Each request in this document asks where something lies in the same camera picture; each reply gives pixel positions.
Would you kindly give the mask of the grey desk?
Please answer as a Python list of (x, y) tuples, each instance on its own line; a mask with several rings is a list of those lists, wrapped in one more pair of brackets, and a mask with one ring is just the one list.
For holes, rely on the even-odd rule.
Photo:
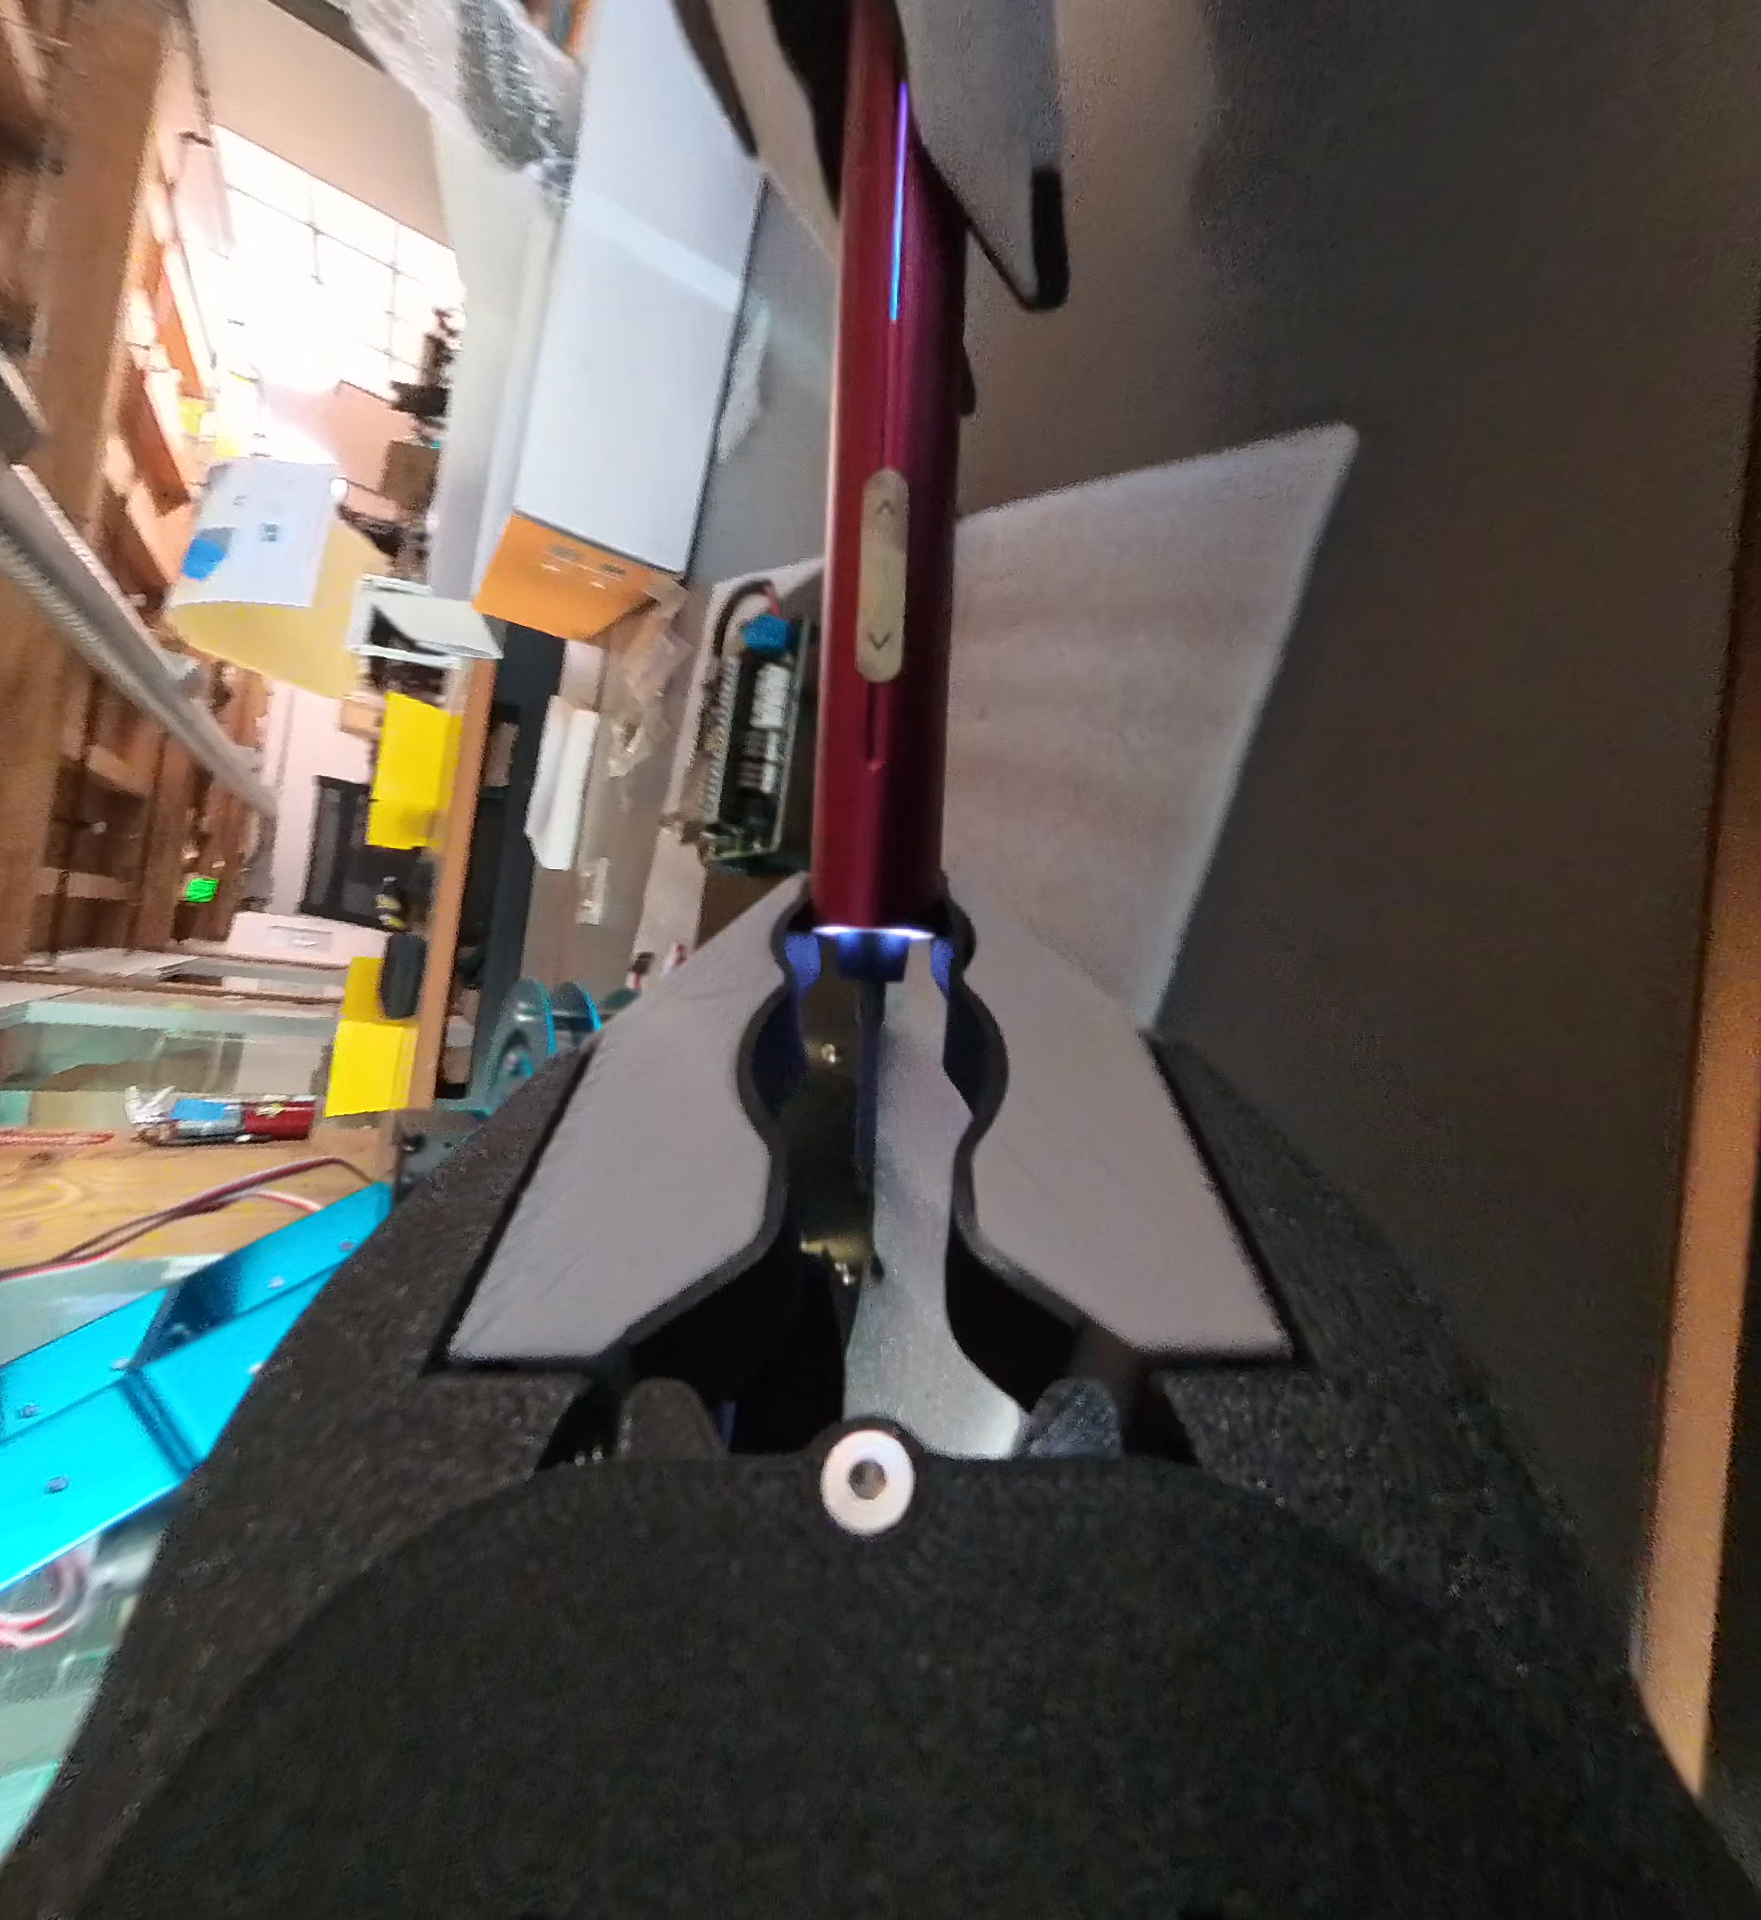
[(1357, 448), (1162, 1002), (1571, 1504), (1700, 1786), (1761, 1106), (1761, 4), (1059, 4), (973, 506)]

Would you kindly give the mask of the black mesh office chair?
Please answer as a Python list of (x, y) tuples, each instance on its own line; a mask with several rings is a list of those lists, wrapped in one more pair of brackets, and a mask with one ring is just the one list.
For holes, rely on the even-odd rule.
[(375, 928), (381, 878), (367, 864), (369, 786), (363, 780), (316, 776), (311, 848), (298, 912), (338, 923)]

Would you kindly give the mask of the white foam sheet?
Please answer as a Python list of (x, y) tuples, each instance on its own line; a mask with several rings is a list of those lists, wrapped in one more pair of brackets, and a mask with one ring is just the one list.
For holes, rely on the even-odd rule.
[[(1006, 907), (1111, 990), (1149, 1043), (1356, 448), (1349, 423), (1328, 421), (961, 527), (951, 889)], [(948, 1309), (951, 1269), (973, 1259), (953, 1222), (969, 1111), (941, 1069), (943, 959), (916, 953), (875, 1045), (877, 1270), (853, 1322), (845, 1412), (929, 1452), (1008, 1457), (1020, 1397), (962, 1345)], [(985, 1278), (975, 1348), (1006, 1367), (996, 1311), (1031, 1302)], [(1123, 1393), (1136, 1357), (1043, 1314), (1036, 1331), (1094, 1348), (1047, 1357), (1039, 1386), (1110, 1362), (1110, 1391)]]

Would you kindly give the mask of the white foam block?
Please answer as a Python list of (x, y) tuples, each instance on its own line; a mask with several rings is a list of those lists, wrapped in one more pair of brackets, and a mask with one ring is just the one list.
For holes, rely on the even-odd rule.
[(529, 849), (544, 872), (571, 872), (579, 861), (599, 731), (596, 708), (551, 698), (525, 813)]

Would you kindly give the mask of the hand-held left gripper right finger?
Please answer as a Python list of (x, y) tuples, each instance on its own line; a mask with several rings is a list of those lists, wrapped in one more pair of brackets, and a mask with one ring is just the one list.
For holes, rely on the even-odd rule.
[(955, 904), (941, 1069), (969, 1256), (1143, 1364), (1276, 1364), (1281, 1309), (1125, 1005), (989, 898)]

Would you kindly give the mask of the white cardboard box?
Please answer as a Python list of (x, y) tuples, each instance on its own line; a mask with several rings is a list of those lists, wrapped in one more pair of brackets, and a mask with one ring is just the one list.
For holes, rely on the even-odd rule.
[(559, 640), (685, 576), (763, 198), (674, 4), (594, 4), (584, 52), (559, 211), (434, 132), (464, 331), (430, 581)]

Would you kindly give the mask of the yellow storage bin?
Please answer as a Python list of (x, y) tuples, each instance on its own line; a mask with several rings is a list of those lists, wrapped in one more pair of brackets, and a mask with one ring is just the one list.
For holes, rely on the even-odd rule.
[(408, 694), (389, 694), (369, 786), (363, 840), (416, 852), (435, 840), (453, 792), (461, 720)]
[(381, 977), (383, 962), (372, 954), (347, 968), (323, 1097), (330, 1121), (409, 1107), (420, 1021), (387, 1017)]

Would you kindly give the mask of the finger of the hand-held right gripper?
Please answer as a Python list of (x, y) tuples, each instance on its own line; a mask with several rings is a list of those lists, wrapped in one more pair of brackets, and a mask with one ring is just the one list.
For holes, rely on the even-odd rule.
[(1055, 310), (1070, 284), (1052, 3), (906, 3), (919, 142), (1008, 294)]
[(802, 227), (840, 227), (851, 3), (675, 3), (735, 136)]

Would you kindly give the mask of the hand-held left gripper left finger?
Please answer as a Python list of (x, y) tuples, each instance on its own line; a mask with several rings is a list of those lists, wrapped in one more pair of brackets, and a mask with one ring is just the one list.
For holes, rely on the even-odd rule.
[(789, 1207), (781, 1116), (807, 1074), (790, 962), (802, 878), (749, 906), (589, 1043), (450, 1336), (461, 1365), (587, 1365), (767, 1255)]

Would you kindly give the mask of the green circuit board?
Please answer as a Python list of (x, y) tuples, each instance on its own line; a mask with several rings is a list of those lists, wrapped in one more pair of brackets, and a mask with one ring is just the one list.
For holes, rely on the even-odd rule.
[(721, 591), (681, 792), (705, 867), (783, 879), (809, 866), (819, 678), (819, 561)]

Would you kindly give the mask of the small plastic parts bag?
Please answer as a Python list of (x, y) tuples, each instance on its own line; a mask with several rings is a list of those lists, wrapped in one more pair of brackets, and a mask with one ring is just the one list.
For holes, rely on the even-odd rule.
[(698, 632), (685, 630), (688, 595), (672, 589), (608, 630), (598, 755), (605, 780), (628, 780), (675, 739), (675, 695), (685, 692)]

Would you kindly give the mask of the large clear plastic wrap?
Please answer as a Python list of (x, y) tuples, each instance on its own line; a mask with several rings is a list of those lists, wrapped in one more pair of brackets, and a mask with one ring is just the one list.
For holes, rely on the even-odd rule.
[(355, 35), (435, 123), (563, 205), (584, 72), (513, 3), (348, 3)]

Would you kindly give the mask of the red electric screwdriver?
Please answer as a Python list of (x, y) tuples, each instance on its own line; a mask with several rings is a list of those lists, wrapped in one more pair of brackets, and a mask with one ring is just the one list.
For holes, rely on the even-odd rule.
[(941, 782), (966, 235), (889, 4), (851, 4), (811, 909), (864, 1032), (943, 917)]

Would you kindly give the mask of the metal ceiling duct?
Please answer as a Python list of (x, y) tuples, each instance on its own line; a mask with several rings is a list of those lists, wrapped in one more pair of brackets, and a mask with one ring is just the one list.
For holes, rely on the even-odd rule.
[(37, 430), (25, 377), (0, 354), (0, 575), (126, 704), (262, 817), (277, 811), (253, 755), (195, 695), (195, 663), (162, 650), (131, 601), (28, 467), (8, 462)]

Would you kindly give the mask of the blue toy robot arm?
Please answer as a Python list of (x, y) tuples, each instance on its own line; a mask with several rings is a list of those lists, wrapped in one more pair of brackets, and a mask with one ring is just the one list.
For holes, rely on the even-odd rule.
[(0, 1364), (1, 1649), (43, 1647), (75, 1627), (91, 1602), (89, 1550), (194, 1477), (393, 1198), (549, 1061), (576, 1053), (605, 1014), (572, 980), (520, 982), (467, 1099), (404, 1143), (396, 1181), (325, 1204)]

